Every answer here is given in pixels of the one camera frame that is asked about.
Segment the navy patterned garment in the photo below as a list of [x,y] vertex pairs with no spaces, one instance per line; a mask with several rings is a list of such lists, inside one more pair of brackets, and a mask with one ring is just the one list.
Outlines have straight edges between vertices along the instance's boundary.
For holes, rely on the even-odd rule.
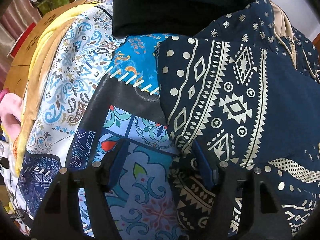
[[[312,43],[270,0],[123,0],[117,34],[169,32],[156,47],[161,108],[177,150],[169,170],[186,239],[206,239],[215,193],[192,150],[272,185],[291,239],[319,239],[319,65]],[[228,236],[236,235],[242,191]]]

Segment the pink plush garment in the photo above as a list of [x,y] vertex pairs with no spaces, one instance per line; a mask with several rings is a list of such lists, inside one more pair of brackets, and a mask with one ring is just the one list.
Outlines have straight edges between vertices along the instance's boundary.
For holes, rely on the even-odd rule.
[[11,141],[15,141],[21,131],[23,103],[23,99],[11,93],[8,88],[1,91],[1,129]]

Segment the blue patchwork bed quilt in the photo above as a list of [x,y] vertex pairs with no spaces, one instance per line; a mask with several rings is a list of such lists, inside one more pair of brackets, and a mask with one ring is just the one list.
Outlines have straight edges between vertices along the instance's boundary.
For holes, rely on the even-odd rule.
[[[117,141],[129,153],[115,187],[105,194],[121,239],[186,239],[168,182],[177,151],[159,104],[154,48],[165,34],[117,39],[111,2],[72,23],[55,54],[18,179],[33,217],[63,168],[101,161]],[[93,239],[85,190],[79,206]]]

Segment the brown cardboard box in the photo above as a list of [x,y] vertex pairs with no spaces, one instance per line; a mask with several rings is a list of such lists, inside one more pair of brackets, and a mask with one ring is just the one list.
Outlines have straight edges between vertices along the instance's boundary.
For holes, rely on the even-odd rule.
[[30,34],[21,44],[12,61],[3,88],[8,88],[11,93],[15,93],[21,98],[24,97],[28,83],[29,66],[41,34],[58,16],[63,14],[65,11],[84,3],[85,0],[69,3],[48,12],[43,16],[43,18],[41,18],[38,24],[35,25]]

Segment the yellow blanket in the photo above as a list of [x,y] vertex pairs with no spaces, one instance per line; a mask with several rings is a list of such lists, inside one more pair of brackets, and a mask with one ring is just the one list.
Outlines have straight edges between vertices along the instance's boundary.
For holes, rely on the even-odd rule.
[[27,99],[22,113],[21,131],[13,143],[15,173],[20,174],[25,147],[39,111],[48,74],[64,35],[74,22],[74,18],[91,9],[93,4],[79,4],[65,11],[48,25],[38,39],[28,73]]

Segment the red box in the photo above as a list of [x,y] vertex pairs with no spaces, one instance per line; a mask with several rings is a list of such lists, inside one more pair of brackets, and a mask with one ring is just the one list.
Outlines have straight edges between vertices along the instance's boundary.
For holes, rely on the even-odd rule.
[[16,54],[18,53],[19,49],[23,45],[24,41],[27,39],[31,31],[35,28],[36,23],[33,22],[29,27],[19,36],[19,38],[16,40],[14,45],[12,46],[11,50],[7,54],[7,58],[13,59]]

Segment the striped curtain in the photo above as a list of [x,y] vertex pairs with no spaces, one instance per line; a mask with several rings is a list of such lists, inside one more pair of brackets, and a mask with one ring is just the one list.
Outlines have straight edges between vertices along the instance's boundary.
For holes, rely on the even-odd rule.
[[32,23],[41,19],[29,0],[13,0],[1,16],[1,85],[5,82],[12,58],[8,56],[17,39]]

